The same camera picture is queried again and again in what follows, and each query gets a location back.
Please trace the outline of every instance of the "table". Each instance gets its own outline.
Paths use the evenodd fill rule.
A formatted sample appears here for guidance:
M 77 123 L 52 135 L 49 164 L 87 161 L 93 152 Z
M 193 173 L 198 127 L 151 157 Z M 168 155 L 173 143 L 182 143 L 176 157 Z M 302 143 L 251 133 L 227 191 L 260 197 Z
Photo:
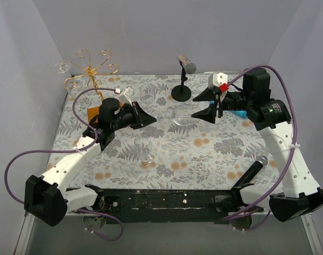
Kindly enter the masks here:
M 151 113 L 154 109 L 169 114 L 181 104 L 198 104 L 192 98 L 201 93 L 208 83 L 210 74 L 188 75 L 186 85 L 192 97 L 185 103 L 171 97 L 171 90 L 180 84 L 180 75 L 112 75 L 98 76 L 103 87 L 135 89 L 133 100 L 139 102 L 139 88 L 152 84 L 156 89 L 156 101 L 142 108 Z M 229 75 L 231 80 L 236 74 Z M 79 78 L 73 90 L 81 92 L 87 88 L 86 81 Z M 235 83 L 242 87 L 242 81 Z M 105 97 L 114 97 L 112 92 L 103 91 Z M 53 149 L 72 148 L 86 129 L 72 113 L 73 98 L 68 96 L 62 112 Z M 87 109 L 99 106 L 100 97 L 94 91 L 82 96 L 76 111 L 87 121 Z M 199 103 L 201 109 L 207 103 Z M 155 162 L 149 167 L 140 166 L 134 156 L 133 141 L 139 134 L 146 134 L 153 142 Z M 239 116 L 224 112 L 216 124 L 200 121 L 189 126 L 177 126 L 172 120 L 163 121 L 133 130 L 125 128 L 116 132 L 116 137 L 105 152 L 95 157 L 71 182 L 70 188 L 91 183 L 101 188 L 112 189 L 230 189 L 254 162 L 255 156 L 265 155 L 269 164 L 254 178 L 267 188 L 278 178 L 274 162 L 264 140 L 253 124 Z M 53 167 L 64 155 L 51 154 L 47 169 Z

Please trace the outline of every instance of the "microphone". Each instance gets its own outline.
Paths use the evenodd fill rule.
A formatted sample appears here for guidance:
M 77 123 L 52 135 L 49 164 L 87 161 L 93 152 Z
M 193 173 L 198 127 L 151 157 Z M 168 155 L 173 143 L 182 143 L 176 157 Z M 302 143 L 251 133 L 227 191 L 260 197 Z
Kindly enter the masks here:
M 185 73 L 187 74 L 193 74 L 196 72 L 196 65 L 194 63 L 192 63 L 187 57 L 185 57 L 184 55 L 180 54 L 178 55 L 178 61 L 182 62 L 182 65 L 185 69 Z
M 258 174 L 258 172 L 268 165 L 268 158 L 266 156 L 258 156 L 256 161 L 249 167 L 243 176 L 235 183 L 234 187 L 249 183 Z

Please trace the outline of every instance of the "microphone grille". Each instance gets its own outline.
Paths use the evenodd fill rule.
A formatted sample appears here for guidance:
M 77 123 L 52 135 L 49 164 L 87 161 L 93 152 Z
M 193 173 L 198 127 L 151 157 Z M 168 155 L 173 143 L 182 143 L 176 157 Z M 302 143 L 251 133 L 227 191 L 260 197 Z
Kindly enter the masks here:
M 268 165 L 268 158 L 266 156 L 258 156 L 256 161 L 260 161 L 264 166 Z
M 196 65 L 194 63 L 189 63 L 186 65 L 185 69 L 185 73 L 187 74 L 194 74 L 196 72 Z

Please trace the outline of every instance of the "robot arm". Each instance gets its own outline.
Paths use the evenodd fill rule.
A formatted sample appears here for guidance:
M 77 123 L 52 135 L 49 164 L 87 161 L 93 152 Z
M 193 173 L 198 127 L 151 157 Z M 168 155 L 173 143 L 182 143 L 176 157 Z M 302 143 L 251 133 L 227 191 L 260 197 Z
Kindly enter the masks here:
M 67 212 L 83 207 L 92 207 L 94 211 L 98 211 L 103 207 L 104 191 L 99 187 L 85 185 L 80 189 L 67 191 L 68 185 L 88 162 L 108 146 L 114 139 L 115 131 L 127 126 L 140 129 L 157 121 L 145 113 L 137 102 L 131 102 L 125 92 L 119 98 L 127 103 L 120 107 L 117 99 L 106 98 L 99 108 L 99 115 L 91 121 L 90 125 L 98 133 L 93 146 L 65 156 L 40 177 L 32 175 L 27 179 L 24 196 L 26 211 L 48 225 L 55 226 Z M 88 128 L 73 149 L 91 144 L 94 138 L 93 130 Z
M 281 174 L 292 148 L 293 127 L 285 104 L 270 97 L 270 75 L 263 68 L 246 73 L 243 76 L 243 90 L 239 92 L 227 91 L 226 84 L 226 74 L 212 74 L 208 88 L 193 101 L 214 103 L 207 109 L 192 114 L 192 117 L 215 123 L 216 117 L 223 116 L 223 111 L 246 111 L 265 140 Z M 309 171 L 298 146 L 295 146 L 292 162 L 282 184 L 283 191 L 277 190 L 257 203 L 259 207 L 271 209 L 278 220 L 284 222 L 323 206 L 323 190 Z M 249 184 L 240 186 L 233 192 L 241 205 L 249 205 L 267 191 L 259 185 Z

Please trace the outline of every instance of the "glass cup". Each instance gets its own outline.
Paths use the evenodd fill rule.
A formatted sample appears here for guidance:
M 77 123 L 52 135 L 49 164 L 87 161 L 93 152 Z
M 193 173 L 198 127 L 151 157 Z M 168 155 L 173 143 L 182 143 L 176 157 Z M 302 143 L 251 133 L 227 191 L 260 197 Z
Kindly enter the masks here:
M 156 89 L 151 84 L 143 84 L 140 87 L 140 101 L 145 105 L 151 105 L 156 99 Z
M 76 96 L 78 95 L 78 92 L 77 92 L 78 85 L 79 85 L 79 81 L 77 80 L 70 80 L 65 84 L 65 89 L 67 90 L 69 101 L 75 100 Z
M 154 160 L 151 156 L 152 141 L 147 135 L 141 134 L 137 136 L 134 140 L 134 148 L 141 166 L 148 167 L 153 163 Z
M 182 104 L 172 110 L 171 119 L 176 125 L 188 126 L 198 123 L 200 119 L 191 117 L 192 114 L 199 112 L 200 108 L 194 104 Z

